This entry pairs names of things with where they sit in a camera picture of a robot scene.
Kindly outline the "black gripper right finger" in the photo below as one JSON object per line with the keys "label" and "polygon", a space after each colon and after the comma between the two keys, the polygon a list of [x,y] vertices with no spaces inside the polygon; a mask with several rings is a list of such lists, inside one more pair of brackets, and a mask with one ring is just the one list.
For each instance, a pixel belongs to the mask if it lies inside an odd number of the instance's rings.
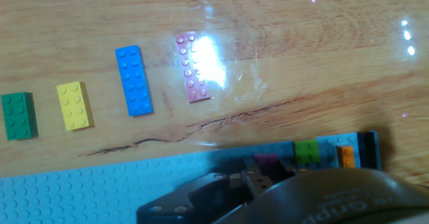
{"label": "black gripper right finger", "polygon": [[296,168],[292,166],[291,163],[287,162],[286,160],[280,160],[280,164],[282,165],[282,168],[284,169],[284,178],[289,179],[301,174],[307,174],[310,172],[307,168]]}

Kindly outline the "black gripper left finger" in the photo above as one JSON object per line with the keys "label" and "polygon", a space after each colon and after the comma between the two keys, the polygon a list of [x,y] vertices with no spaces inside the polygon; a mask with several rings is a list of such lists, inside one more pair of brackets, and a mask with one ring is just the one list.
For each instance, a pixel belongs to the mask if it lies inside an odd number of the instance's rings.
{"label": "black gripper left finger", "polygon": [[238,213],[273,185],[272,158],[220,162],[212,172],[183,184],[136,211],[136,222],[216,223]]}

